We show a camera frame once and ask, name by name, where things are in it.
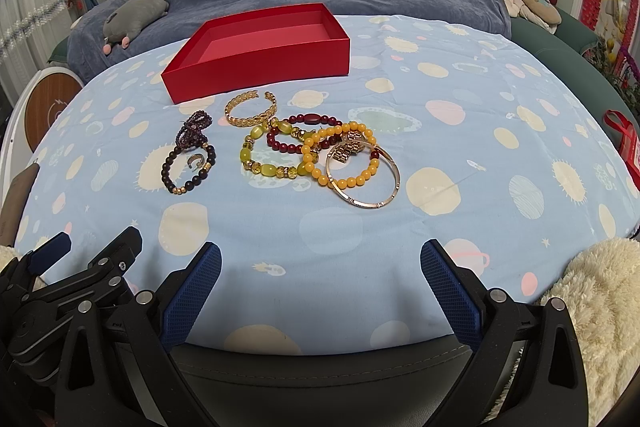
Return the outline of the gold braided cuff bangle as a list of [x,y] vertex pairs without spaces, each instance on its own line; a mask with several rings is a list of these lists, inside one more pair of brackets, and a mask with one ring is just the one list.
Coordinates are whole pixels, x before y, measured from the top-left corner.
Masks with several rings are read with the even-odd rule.
[[224,106],[224,117],[230,126],[250,128],[276,116],[278,101],[270,91],[248,90],[235,95]]

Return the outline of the round wooden side table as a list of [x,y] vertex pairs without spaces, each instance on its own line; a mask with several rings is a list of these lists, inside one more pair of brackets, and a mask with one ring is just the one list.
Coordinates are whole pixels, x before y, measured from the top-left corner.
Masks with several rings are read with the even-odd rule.
[[38,70],[16,102],[1,147],[1,196],[25,169],[43,137],[84,84],[70,69]]

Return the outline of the silver hoop earring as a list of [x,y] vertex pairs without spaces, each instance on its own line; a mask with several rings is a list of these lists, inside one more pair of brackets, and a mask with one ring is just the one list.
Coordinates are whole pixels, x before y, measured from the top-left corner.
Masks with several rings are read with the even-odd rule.
[[206,163],[206,158],[200,153],[191,155],[186,161],[186,165],[192,171],[198,171],[202,169],[205,163]]

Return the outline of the grey mole plush toy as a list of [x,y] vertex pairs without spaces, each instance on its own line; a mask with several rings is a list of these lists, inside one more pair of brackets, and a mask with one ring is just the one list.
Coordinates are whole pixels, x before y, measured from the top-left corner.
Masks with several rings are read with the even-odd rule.
[[115,46],[127,49],[146,26],[167,15],[168,10],[169,0],[128,0],[103,24],[103,54],[110,54]]

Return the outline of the thin rose gold bangle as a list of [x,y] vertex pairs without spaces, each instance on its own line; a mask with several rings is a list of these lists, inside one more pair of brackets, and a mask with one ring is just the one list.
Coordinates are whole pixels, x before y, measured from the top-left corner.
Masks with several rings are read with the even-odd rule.
[[393,202],[395,197],[398,195],[401,187],[401,175],[396,162],[393,160],[393,157],[390,156],[390,154],[387,153],[386,150],[384,150],[384,148],[380,147],[379,145],[374,145],[371,142],[367,141],[366,148],[360,153],[363,153],[363,152],[369,153],[370,162],[367,167],[369,178],[366,178],[366,176],[362,173],[358,174],[358,176],[355,176],[355,180],[357,180],[358,178],[362,178],[364,182],[370,181],[376,175],[376,173],[378,172],[378,169],[380,169],[380,165],[372,164],[373,159],[377,160],[378,162],[382,162],[383,164],[386,165],[388,169],[390,169],[390,172],[392,173],[393,179],[394,179],[393,190],[390,192],[390,195],[380,200],[379,202],[365,202],[364,200],[356,199],[354,196],[349,194],[349,191],[352,188],[359,187],[358,182],[355,181],[354,185],[350,185],[348,182],[348,179],[345,179],[345,182],[342,183],[340,179],[337,179],[335,178],[335,176],[333,176],[332,162],[337,160],[332,158],[332,152],[331,152],[332,148],[333,146],[329,149],[329,152],[326,153],[326,163],[324,164],[324,169],[326,169],[326,177],[328,178],[328,187],[343,202],[347,202],[348,205],[354,206],[356,208],[367,209],[367,210],[381,209],[387,205],[390,205],[390,203]]

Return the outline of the cream fluffy blanket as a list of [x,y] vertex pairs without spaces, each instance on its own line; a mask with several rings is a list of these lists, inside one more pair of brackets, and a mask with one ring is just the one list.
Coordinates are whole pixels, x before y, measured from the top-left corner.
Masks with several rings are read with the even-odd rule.
[[640,256],[634,239],[613,237],[582,251],[540,298],[564,301],[585,366],[589,424],[605,417],[640,359]]

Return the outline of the beige plush toy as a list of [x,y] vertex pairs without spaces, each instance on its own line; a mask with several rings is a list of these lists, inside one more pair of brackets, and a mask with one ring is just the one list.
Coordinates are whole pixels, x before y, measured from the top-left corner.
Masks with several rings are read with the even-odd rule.
[[555,34],[562,16],[548,0],[503,0],[510,17],[524,18],[541,27],[545,31]]

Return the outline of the green bed frame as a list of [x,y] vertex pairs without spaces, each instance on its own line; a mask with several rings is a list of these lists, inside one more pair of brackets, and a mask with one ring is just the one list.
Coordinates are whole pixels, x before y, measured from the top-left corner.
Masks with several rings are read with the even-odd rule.
[[605,124],[604,113],[608,109],[619,110],[636,131],[639,131],[638,120],[612,84],[582,56],[582,52],[597,43],[596,34],[567,12],[558,11],[562,23],[554,34],[524,18],[512,18],[511,40],[565,83],[617,148],[620,133]]

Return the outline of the blue planet print bedsheet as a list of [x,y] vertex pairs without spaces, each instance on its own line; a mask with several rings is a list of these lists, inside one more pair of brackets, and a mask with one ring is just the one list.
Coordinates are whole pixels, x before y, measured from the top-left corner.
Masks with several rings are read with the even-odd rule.
[[[346,77],[289,81],[280,117],[369,128],[396,162],[390,205],[360,209],[311,176],[267,178],[240,161],[228,96],[172,103],[173,42],[91,80],[40,143],[15,247],[60,232],[72,248],[47,283],[82,269],[124,228],[143,246],[126,277],[154,289],[206,242],[222,271],[191,343],[328,355],[447,335],[420,270],[437,239],[485,285],[532,301],[575,255],[639,225],[639,192],[614,145],[550,70],[499,35],[400,15],[344,16]],[[188,158],[200,153],[204,167]]]

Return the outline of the white sheer curtain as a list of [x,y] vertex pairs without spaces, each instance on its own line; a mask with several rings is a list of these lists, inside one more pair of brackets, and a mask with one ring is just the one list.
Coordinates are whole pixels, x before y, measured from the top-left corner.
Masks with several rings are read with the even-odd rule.
[[1,87],[15,104],[70,34],[67,0],[1,0]]

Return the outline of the gold link wristwatch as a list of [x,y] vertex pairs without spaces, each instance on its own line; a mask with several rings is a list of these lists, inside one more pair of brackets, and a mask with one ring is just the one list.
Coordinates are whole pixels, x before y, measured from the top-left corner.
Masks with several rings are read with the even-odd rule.
[[345,164],[352,156],[358,155],[366,148],[366,138],[360,131],[349,131],[343,134],[341,141],[332,148],[332,158]]

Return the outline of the red cardboard box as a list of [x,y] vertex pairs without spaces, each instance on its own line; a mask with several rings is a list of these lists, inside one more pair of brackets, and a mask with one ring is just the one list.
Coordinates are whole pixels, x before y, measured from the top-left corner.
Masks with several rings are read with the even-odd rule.
[[288,80],[343,77],[350,39],[322,3],[276,6],[204,23],[162,72],[176,104]]

